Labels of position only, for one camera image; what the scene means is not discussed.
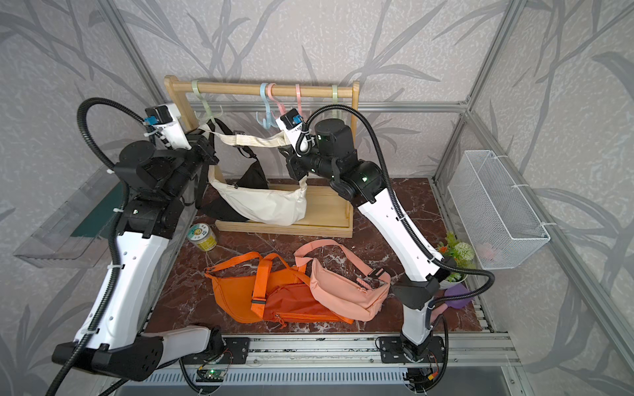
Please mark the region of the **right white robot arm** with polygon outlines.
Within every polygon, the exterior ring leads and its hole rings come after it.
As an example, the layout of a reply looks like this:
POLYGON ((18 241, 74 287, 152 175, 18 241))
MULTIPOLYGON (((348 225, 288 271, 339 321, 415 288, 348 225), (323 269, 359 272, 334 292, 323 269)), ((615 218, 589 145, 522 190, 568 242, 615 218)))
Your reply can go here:
POLYGON ((300 180, 315 174, 328 180, 340 197, 380 231, 404 267, 405 275, 392 287, 404 309, 401 356, 411 362, 428 356, 446 360, 448 343, 441 343, 433 335, 433 312, 447 302, 447 298, 437 295, 441 281, 461 269, 454 259, 444 257, 422 236, 399 203, 369 121, 352 107, 333 104, 321 107, 307 119, 292 109, 278 117, 276 123, 286 140, 280 151, 287 161, 289 176, 300 180), (343 120, 317 119, 331 110, 348 112, 362 122, 373 141, 376 163, 358 158, 353 132, 343 120))

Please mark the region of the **bright orange crossbody bag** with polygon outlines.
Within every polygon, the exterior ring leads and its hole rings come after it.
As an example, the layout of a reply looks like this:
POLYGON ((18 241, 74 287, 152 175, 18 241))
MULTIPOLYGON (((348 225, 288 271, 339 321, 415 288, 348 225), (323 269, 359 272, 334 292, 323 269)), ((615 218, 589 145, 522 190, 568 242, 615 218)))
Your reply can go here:
POLYGON ((216 303, 239 323, 257 323, 264 320, 267 298, 278 287, 297 283, 293 270, 277 253, 263 257, 248 252, 228 261, 208 267, 205 277, 212 280, 216 303), (257 272, 247 277, 218 277, 217 272, 246 262, 257 260, 257 272))

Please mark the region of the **black crossbody bag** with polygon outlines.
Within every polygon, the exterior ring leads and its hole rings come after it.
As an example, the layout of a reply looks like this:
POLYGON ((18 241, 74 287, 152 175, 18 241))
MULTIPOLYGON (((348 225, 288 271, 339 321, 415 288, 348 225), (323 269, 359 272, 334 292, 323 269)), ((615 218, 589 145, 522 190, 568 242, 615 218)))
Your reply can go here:
POLYGON ((254 161, 238 181, 229 185, 224 182, 221 183, 221 186, 229 188, 227 198, 221 194, 220 188, 216 187, 216 191, 221 196, 214 199, 210 204, 203 206, 201 212, 212 219, 242 223, 250 221, 251 218, 242 215, 241 212, 234 208, 233 204, 243 203, 246 200, 247 189, 267 190, 268 182, 254 150, 248 146, 237 146, 236 148, 243 157, 254 161))

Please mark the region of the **cream white crossbody bag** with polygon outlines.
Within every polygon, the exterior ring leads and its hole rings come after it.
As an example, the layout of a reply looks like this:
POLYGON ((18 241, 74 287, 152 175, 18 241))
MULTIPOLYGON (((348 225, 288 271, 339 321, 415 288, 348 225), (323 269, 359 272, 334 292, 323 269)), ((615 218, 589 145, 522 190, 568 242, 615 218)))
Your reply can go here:
MULTIPOLYGON (((252 135, 223 135, 212 132, 209 125, 199 126, 203 130, 203 135, 210 137, 211 134, 217 136, 225 145, 249 146, 257 148, 277 148, 282 144, 282 132, 269 138, 261 138, 252 135)), ((215 171, 210 169, 208 179, 215 189, 219 187, 221 194, 227 198, 229 188, 221 186, 222 181, 216 179, 215 171)), ((308 177, 299 181, 299 187, 293 191, 283 190, 246 190, 246 200, 243 203, 233 204, 242 215, 264 224, 278 226, 290 226, 305 218, 308 189, 308 177)))

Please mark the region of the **pink crossbody bag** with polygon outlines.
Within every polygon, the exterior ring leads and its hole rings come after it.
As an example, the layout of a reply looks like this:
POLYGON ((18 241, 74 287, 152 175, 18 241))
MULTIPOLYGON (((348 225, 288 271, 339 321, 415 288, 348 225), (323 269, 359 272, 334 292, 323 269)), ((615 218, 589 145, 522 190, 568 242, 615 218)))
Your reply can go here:
POLYGON ((305 244, 294 252, 297 267, 311 266, 310 291, 319 303, 336 315, 368 322, 381 311, 391 288, 391 275, 382 268, 373 269, 352 251, 332 239, 320 239, 305 244), (361 277, 350 280, 325 269, 309 254, 318 248, 335 246, 358 269, 361 277))

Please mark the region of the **dark orange crossbody bag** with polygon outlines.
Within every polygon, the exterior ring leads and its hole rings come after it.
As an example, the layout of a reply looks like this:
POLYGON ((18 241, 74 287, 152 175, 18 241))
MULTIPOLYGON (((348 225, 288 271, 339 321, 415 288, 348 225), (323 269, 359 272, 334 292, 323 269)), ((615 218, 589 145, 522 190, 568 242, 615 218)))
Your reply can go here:
POLYGON ((276 253, 259 260, 249 308, 261 320, 284 327, 289 323, 353 321, 318 302, 312 295, 305 267, 291 267, 276 253))

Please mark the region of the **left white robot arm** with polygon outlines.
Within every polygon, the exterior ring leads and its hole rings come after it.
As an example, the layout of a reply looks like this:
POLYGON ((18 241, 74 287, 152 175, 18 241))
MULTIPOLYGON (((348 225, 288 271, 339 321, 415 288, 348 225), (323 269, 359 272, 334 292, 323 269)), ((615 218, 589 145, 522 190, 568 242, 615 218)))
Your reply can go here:
POLYGON ((208 353, 213 331, 193 325, 163 333, 144 333, 144 306, 155 270, 176 234, 192 191, 200 207, 210 166, 217 164, 215 146, 203 131, 186 132, 173 103, 149 107, 137 121, 145 138, 127 145, 117 162, 100 149, 88 128, 88 112, 96 105, 120 110, 102 97, 79 106, 80 134, 92 152, 122 185, 122 202, 114 209, 108 235, 111 264, 97 299, 74 341, 59 344, 52 360, 60 365, 48 394, 56 394, 72 369, 142 381, 160 366, 185 356, 208 353))

